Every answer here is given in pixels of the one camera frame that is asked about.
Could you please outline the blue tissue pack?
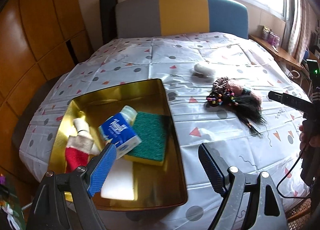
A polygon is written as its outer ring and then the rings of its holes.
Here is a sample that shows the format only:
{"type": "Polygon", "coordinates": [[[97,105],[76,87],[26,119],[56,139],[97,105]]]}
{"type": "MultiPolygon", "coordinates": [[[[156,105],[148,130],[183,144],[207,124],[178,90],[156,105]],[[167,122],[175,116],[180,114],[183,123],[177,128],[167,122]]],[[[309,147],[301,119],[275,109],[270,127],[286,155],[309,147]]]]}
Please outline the blue tissue pack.
{"type": "Polygon", "coordinates": [[[112,143],[116,146],[117,160],[142,142],[133,129],[133,125],[129,125],[120,113],[109,117],[99,126],[98,130],[101,138],[105,142],[112,143]]]}

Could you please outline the yellow green scrub sponge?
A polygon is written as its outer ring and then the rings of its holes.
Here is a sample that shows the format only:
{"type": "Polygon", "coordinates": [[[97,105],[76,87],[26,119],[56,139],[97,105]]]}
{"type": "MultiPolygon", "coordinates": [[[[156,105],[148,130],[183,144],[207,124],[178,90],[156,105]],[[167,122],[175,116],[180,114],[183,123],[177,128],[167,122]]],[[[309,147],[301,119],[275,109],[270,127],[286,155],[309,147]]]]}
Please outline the yellow green scrub sponge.
{"type": "Polygon", "coordinates": [[[125,160],[162,166],[168,139],[169,118],[165,115],[138,112],[133,129],[142,142],[124,155],[125,160]]]}

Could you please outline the black beaded braided hairpiece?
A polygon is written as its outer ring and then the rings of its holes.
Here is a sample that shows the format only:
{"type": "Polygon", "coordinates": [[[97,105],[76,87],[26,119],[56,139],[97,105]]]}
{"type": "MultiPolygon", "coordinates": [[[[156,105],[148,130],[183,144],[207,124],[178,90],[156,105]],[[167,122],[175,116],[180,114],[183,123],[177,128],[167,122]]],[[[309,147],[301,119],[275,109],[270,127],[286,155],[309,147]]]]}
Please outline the black beaded braided hairpiece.
{"type": "Polygon", "coordinates": [[[225,107],[237,116],[249,131],[261,136],[255,124],[264,124],[261,99],[248,88],[230,82],[228,77],[220,77],[213,82],[212,91],[206,97],[211,107],[225,107]]]}

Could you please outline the white rectangular sponge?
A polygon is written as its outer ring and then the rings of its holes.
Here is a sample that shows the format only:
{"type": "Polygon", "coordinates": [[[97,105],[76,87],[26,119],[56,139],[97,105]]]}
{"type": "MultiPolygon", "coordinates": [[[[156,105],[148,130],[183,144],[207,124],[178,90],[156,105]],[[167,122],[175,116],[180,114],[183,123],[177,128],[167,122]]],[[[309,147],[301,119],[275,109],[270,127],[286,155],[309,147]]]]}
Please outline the white rectangular sponge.
{"type": "Polygon", "coordinates": [[[104,199],[133,201],[135,199],[133,162],[123,158],[116,160],[102,186],[104,199]]]}

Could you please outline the red white christmas stocking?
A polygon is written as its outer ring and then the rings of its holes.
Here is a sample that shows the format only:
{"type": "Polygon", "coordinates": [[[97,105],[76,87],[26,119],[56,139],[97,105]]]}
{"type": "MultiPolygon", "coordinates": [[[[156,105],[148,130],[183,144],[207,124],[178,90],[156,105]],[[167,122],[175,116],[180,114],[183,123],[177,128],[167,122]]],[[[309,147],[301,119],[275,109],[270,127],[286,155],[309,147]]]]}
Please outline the red white christmas stocking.
{"type": "Polygon", "coordinates": [[[79,166],[87,166],[90,155],[99,155],[101,150],[95,144],[89,124],[83,118],[75,118],[73,125],[76,136],[69,136],[66,149],[66,173],[74,171],[79,166]]]}

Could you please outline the gold tin tray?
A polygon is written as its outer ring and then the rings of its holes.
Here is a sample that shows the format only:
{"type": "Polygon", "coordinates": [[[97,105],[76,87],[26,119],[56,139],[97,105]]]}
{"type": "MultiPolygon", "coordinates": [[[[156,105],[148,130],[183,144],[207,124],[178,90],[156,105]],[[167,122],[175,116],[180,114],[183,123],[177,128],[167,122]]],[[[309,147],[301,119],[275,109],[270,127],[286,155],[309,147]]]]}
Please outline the gold tin tray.
{"type": "Polygon", "coordinates": [[[83,118],[90,126],[90,133],[99,148],[104,147],[98,127],[125,105],[138,112],[165,115],[168,137],[162,166],[117,160],[110,171],[102,191],[111,188],[111,180],[132,179],[133,200],[114,196],[106,198],[104,193],[95,194],[93,202],[97,209],[109,211],[138,211],[176,207],[188,199],[180,146],[172,120],[167,94],[160,79],[121,84],[96,90],[72,99],[61,119],[61,124],[50,155],[49,170],[56,174],[66,170],[65,148],[68,137],[76,134],[75,118],[83,118]]]}

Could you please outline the clear plastic bottle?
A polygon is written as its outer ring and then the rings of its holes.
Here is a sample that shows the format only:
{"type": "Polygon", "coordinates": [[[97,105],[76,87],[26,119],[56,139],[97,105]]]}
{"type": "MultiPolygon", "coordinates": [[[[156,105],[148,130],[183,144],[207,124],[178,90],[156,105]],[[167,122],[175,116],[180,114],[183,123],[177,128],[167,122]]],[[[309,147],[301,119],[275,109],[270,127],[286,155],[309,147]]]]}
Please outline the clear plastic bottle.
{"type": "Polygon", "coordinates": [[[124,106],[120,114],[129,125],[133,125],[137,117],[137,111],[131,106],[124,106]]]}

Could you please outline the patterned grey bed sheet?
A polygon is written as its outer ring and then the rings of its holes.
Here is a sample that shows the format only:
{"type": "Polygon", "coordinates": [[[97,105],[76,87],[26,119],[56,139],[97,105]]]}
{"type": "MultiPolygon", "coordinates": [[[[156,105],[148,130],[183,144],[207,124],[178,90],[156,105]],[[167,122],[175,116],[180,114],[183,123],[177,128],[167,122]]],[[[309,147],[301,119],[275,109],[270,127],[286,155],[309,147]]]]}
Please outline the patterned grey bed sheet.
{"type": "Polygon", "coordinates": [[[164,84],[180,144],[188,201],[165,216],[102,211],[107,228],[206,229],[221,197],[211,187],[197,155],[203,142],[245,173],[268,171],[285,195],[308,192],[296,161],[302,113],[267,97],[271,90],[303,99],[306,94],[257,43],[221,32],[120,38],[102,46],[89,60],[63,75],[40,104],[19,150],[25,166],[36,179],[42,179],[71,99],[147,79],[161,79],[164,84]],[[197,63],[212,65],[214,77],[196,75],[197,63]],[[262,98],[266,123],[258,127],[261,136],[251,134],[229,110],[207,105],[214,79],[224,76],[262,98]]]}

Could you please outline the white crumpled plastic bag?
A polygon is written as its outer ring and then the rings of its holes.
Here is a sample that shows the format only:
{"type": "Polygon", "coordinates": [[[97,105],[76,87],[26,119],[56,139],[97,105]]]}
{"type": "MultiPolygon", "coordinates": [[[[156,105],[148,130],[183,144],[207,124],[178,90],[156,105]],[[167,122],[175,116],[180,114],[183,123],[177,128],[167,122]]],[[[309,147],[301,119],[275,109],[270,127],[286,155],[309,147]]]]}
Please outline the white crumpled plastic bag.
{"type": "Polygon", "coordinates": [[[215,70],[212,65],[197,63],[194,66],[194,71],[197,74],[201,74],[205,77],[213,77],[215,75],[215,70]]]}

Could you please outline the wooden side shelf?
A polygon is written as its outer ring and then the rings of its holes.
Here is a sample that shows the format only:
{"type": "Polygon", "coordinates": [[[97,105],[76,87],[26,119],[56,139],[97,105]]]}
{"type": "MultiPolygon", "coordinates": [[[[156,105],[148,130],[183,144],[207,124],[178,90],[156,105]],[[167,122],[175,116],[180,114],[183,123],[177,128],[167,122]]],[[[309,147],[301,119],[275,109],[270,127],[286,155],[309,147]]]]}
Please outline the wooden side shelf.
{"type": "Polygon", "coordinates": [[[267,52],[269,52],[276,61],[284,62],[285,64],[291,66],[293,69],[302,70],[303,67],[284,49],[278,47],[276,50],[267,41],[253,35],[249,35],[249,38],[257,42],[262,46],[267,52]]]}

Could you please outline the purple jar on shelf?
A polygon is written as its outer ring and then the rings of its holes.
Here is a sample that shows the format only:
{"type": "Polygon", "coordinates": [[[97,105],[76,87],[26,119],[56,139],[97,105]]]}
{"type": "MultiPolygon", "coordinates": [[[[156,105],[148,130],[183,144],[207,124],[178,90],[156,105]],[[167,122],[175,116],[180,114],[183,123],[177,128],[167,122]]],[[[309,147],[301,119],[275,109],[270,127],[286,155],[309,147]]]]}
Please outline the purple jar on shelf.
{"type": "Polygon", "coordinates": [[[280,43],[280,37],[276,35],[272,30],[267,27],[263,26],[262,31],[261,31],[261,38],[265,41],[267,41],[270,45],[274,47],[278,47],[280,43]]]}

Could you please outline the wooden wardrobe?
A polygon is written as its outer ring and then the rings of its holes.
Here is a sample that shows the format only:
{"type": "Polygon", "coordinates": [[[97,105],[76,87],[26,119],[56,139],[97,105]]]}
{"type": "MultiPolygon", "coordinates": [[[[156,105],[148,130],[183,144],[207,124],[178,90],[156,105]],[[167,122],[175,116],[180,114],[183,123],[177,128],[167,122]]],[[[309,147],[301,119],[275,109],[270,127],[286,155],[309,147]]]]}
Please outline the wooden wardrobe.
{"type": "Polygon", "coordinates": [[[18,119],[40,86],[91,52],[78,0],[1,0],[1,172],[22,196],[36,182],[11,140],[18,119]]]}

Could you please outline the grey yellow blue headboard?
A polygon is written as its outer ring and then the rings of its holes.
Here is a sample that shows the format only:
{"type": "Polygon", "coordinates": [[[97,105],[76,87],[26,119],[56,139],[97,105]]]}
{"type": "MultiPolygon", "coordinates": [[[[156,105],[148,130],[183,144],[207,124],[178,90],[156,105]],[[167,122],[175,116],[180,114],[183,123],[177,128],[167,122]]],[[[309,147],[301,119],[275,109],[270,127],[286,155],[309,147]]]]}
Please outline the grey yellow blue headboard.
{"type": "Polygon", "coordinates": [[[119,38],[224,32],[248,38],[247,8],[234,0],[126,0],[116,6],[119,38]]]}

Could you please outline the black rolled mat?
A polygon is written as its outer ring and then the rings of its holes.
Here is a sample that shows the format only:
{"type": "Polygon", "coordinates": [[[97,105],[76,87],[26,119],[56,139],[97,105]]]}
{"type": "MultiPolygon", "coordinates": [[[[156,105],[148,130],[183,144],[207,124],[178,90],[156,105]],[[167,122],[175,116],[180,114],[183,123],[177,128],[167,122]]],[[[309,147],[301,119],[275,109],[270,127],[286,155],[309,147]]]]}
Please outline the black rolled mat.
{"type": "Polygon", "coordinates": [[[117,38],[116,6],[118,0],[99,0],[103,44],[117,38]]]}

